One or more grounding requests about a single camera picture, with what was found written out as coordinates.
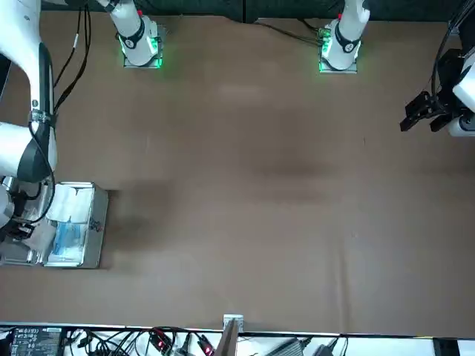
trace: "power adapter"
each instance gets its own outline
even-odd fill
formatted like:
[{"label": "power adapter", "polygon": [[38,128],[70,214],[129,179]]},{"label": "power adapter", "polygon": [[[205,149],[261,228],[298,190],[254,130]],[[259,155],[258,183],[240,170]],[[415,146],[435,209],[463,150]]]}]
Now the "power adapter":
[{"label": "power adapter", "polygon": [[191,334],[187,334],[185,342],[176,352],[177,356],[189,356],[188,350],[190,347],[190,339],[191,339]]},{"label": "power adapter", "polygon": [[294,337],[279,345],[276,349],[273,349],[267,356],[304,356],[304,349],[312,340],[308,337],[305,340],[300,341]]},{"label": "power adapter", "polygon": [[320,345],[313,356],[333,356],[333,352],[327,345]]},{"label": "power adapter", "polygon": [[150,343],[163,356],[171,354],[171,340],[164,332],[154,329],[150,334]]},{"label": "power adapter", "polygon": [[213,356],[214,355],[214,347],[209,342],[208,338],[205,335],[198,335],[198,345],[200,349],[205,353],[206,356]]}]

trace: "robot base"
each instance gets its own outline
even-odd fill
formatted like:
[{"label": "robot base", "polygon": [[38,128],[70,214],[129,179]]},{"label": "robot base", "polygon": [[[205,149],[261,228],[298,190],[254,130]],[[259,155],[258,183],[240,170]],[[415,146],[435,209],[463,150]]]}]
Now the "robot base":
[{"label": "robot base", "polygon": [[151,68],[151,69],[160,69],[163,63],[163,52],[158,53],[154,58],[151,59],[146,65],[133,65],[129,62],[127,57],[124,56],[124,68]]},{"label": "robot base", "polygon": [[332,67],[330,67],[325,59],[321,58],[321,53],[318,56],[318,71],[320,73],[343,73],[343,74],[357,74],[358,73],[358,67],[356,65],[356,62],[353,62],[352,65],[350,65],[349,68],[345,70],[336,70]]}]

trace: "metal box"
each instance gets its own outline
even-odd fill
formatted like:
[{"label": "metal box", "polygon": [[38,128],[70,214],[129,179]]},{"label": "metal box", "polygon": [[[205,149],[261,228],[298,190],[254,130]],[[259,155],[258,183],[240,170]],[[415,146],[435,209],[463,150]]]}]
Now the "metal box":
[{"label": "metal box", "polygon": [[78,258],[68,258],[54,253],[54,246],[58,235],[53,239],[50,250],[44,254],[37,254],[20,242],[5,242],[1,244],[3,263],[7,265],[28,265],[56,268],[97,268],[99,266],[104,237],[105,218],[108,209],[108,193],[92,182],[61,182],[76,189],[93,189],[89,218],[86,224],[80,225],[85,229],[83,245],[74,246],[82,248]]}]

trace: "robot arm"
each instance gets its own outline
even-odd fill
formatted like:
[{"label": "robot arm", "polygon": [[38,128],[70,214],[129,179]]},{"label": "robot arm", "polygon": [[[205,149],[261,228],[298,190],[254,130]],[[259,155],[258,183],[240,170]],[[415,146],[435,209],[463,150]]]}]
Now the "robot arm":
[{"label": "robot arm", "polygon": [[321,59],[332,69],[348,69],[356,60],[361,46],[361,35],[370,20],[365,0],[346,0],[341,19],[333,20],[327,28],[330,43],[324,46]]},{"label": "robot arm", "polygon": [[[145,66],[157,58],[161,50],[157,24],[139,16],[133,0],[97,1],[109,12],[131,66]],[[30,82],[28,126],[0,122],[0,179],[42,182],[56,167],[53,71],[50,54],[39,35],[40,12],[41,0],[0,1],[4,34],[0,36],[0,53],[17,64]],[[0,229],[7,227],[17,208],[10,189],[0,182]]]},{"label": "robot arm", "polygon": [[16,63],[30,81],[29,127],[0,122],[0,176],[41,182],[56,167],[53,73],[48,49],[39,36],[40,0],[1,1],[0,53]]},{"label": "robot arm", "polygon": [[[431,119],[433,132],[447,127],[452,136],[475,136],[475,1],[466,0],[449,24],[433,67],[432,93],[422,91],[406,105],[406,117],[399,125],[410,130],[422,119]],[[462,49],[442,50],[458,27]],[[436,74],[439,87],[436,90]]]}]

